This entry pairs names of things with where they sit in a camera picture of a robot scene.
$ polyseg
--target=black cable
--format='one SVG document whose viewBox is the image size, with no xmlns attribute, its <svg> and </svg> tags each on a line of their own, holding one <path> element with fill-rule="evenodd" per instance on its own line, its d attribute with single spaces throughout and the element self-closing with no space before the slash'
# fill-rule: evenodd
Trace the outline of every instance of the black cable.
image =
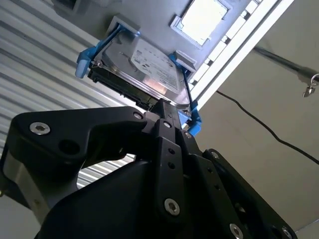
<svg viewBox="0 0 319 239">
<path fill-rule="evenodd" d="M 289 148 L 292 148 L 294 149 L 295 151 L 301 153 L 303 156 L 307 157 L 308 159 L 310 159 L 312 162 L 316 163 L 319 165 L 319 160 L 317 160 L 316 158 L 312 157 L 310 154 L 304 152 L 303 150 L 299 149 L 298 147 L 286 142 L 286 141 L 283 141 L 282 139 L 280 139 L 276 134 L 275 132 L 272 131 L 272 129 L 270 129 L 265 123 L 263 123 L 260 119 L 258 119 L 257 117 L 255 117 L 254 115 L 252 115 L 251 113 L 249 113 L 247 110 L 245 110 L 244 107 L 241 106 L 241 104 L 231 98 L 230 96 L 228 95 L 225 95 L 224 93 L 221 93 L 220 91 L 216 91 L 218 94 L 220 94 L 221 96 L 231 100 L 232 102 L 234 102 L 236 105 L 238 105 L 238 107 L 243 111 L 245 112 L 247 115 L 249 115 L 251 118 L 253 118 L 255 121 L 257 121 L 259 124 L 261 124 L 266 130 L 268 130 L 269 133 L 271 133 L 271 135 L 279 142 L 279 143 L 282 143 L 284 144 L 285 146 L 288 146 Z"/>
</svg>

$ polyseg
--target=hard drive label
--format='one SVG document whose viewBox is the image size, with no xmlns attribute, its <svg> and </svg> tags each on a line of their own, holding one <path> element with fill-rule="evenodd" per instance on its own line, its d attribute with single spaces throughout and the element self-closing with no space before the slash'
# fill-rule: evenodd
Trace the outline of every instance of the hard drive label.
<svg viewBox="0 0 319 239">
<path fill-rule="evenodd" d="M 144 74 L 179 94 L 177 68 L 161 51 L 139 39 L 131 57 L 133 64 Z"/>
</svg>

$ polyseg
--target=corrugated metal wall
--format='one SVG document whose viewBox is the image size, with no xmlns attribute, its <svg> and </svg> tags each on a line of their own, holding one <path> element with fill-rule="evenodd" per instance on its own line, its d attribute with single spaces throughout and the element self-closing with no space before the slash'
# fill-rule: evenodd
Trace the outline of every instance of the corrugated metal wall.
<svg viewBox="0 0 319 239">
<path fill-rule="evenodd" d="M 0 3 L 0 153 L 11 119 L 31 111 L 134 105 L 86 77 L 74 76 L 76 59 L 97 39 L 40 0 Z M 84 169 L 80 187 L 132 161 L 126 157 Z"/>
</svg>

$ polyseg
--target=bolt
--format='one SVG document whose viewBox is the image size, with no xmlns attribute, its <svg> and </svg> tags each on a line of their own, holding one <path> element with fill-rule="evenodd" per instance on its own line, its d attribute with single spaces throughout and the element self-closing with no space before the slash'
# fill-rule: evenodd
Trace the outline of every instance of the bolt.
<svg viewBox="0 0 319 239">
<path fill-rule="evenodd" d="M 100 60 L 97 60 L 97 61 L 95 62 L 95 64 L 96 64 L 98 67 L 102 67 L 102 66 L 103 66 L 103 62 L 100 61 Z"/>
<path fill-rule="evenodd" d="M 45 135 L 50 133 L 51 129 L 46 123 L 34 122 L 30 124 L 30 131 L 37 135 Z"/>
<path fill-rule="evenodd" d="M 171 214 L 172 216 L 178 216 L 180 209 L 179 209 L 179 205 L 176 201 L 174 201 L 171 198 L 167 198 L 164 201 L 164 207 L 166 209 L 166 211 Z"/>
<path fill-rule="evenodd" d="M 185 132 L 187 138 L 191 138 L 191 134 L 189 132 Z"/>
<path fill-rule="evenodd" d="M 140 113 L 134 112 L 134 116 L 139 120 L 143 119 L 143 116 Z"/>
<path fill-rule="evenodd" d="M 231 223 L 229 225 L 229 229 L 230 229 L 231 233 L 235 236 L 236 239 L 243 239 L 244 238 L 242 231 L 240 230 L 240 228 L 236 224 Z"/>
<path fill-rule="evenodd" d="M 168 122 L 164 122 L 164 125 L 165 125 L 167 128 L 171 128 L 171 125 L 170 125 Z"/>
<path fill-rule="evenodd" d="M 288 231 L 287 228 L 283 227 L 283 232 L 284 234 L 289 238 L 289 239 L 293 239 L 293 236 L 290 234 L 290 232 Z"/>
<path fill-rule="evenodd" d="M 216 159 L 219 158 L 218 154 L 215 153 L 215 152 L 211 152 L 211 155 L 213 155 L 213 157 L 216 158 Z"/>
</svg>

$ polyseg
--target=ceiling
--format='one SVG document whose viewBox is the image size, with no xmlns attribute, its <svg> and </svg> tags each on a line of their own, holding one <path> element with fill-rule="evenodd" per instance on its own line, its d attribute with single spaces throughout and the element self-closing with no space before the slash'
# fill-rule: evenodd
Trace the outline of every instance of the ceiling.
<svg viewBox="0 0 319 239">
<path fill-rule="evenodd" d="M 260 46 L 319 69 L 317 0 L 295 0 Z M 220 87 L 283 140 L 319 158 L 319 93 L 302 98 L 306 85 L 293 73 L 251 52 Z M 319 166 L 278 143 L 233 102 L 214 94 L 200 110 L 201 149 L 218 150 L 255 190 L 298 230 L 319 218 Z"/>
</svg>

